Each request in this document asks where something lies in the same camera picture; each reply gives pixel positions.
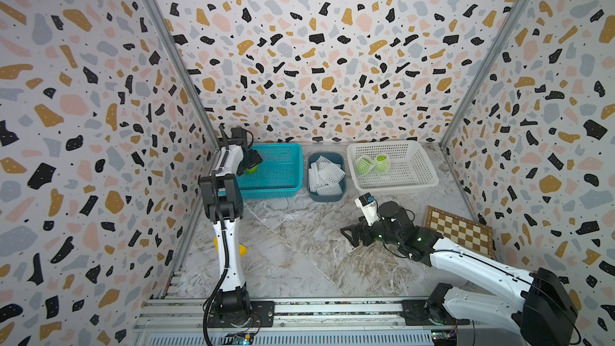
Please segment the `green custard apple dark spots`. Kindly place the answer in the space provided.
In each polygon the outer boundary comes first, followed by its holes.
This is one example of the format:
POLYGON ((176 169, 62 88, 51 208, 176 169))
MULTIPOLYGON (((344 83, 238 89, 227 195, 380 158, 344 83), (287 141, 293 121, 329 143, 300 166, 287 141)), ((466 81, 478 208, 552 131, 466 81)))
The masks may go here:
POLYGON ((251 168, 247 168, 247 169, 244 171, 244 173, 245 173, 245 174, 254 174, 254 173, 256 173, 256 172, 258 171, 258 169, 259 169, 259 166, 258 166, 258 165, 255 165, 255 166, 253 166, 253 167, 251 167, 251 168))

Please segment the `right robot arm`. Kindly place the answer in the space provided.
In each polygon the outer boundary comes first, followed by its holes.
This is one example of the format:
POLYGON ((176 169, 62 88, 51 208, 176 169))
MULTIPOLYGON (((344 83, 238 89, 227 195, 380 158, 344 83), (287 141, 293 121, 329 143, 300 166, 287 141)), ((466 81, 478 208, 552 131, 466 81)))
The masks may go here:
POLYGON ((530 272, 471 251, 440 232, 414 224, 414 214, 398 203, 378 203, 366 194, 356 200, 363 215, 341 229, 355 248, 379 242, 395 247, 395 257, 451 272, 483 288, 471 292, 439 283, 421 309, 405 318, 446 325, 469 320, 521 336, 530 345, 577 345, 578 311, 560 279, 550 270, 530 272))

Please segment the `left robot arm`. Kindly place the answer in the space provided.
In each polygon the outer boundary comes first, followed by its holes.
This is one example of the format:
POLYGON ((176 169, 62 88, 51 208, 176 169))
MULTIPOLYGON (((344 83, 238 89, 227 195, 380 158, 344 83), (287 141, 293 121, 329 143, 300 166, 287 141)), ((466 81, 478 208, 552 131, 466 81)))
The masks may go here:
POLYGON ((205 323, 242 326, 252 319, 251 302, 241 266, 238 230, 243 218, 243 197, 238 178, 263 162, 253 148, 253 134, 241 127, 227 135, 219 127, 220 150, 211 170, 199 179, 206 217, 218 245, 219 280, 205 304, 205 323))

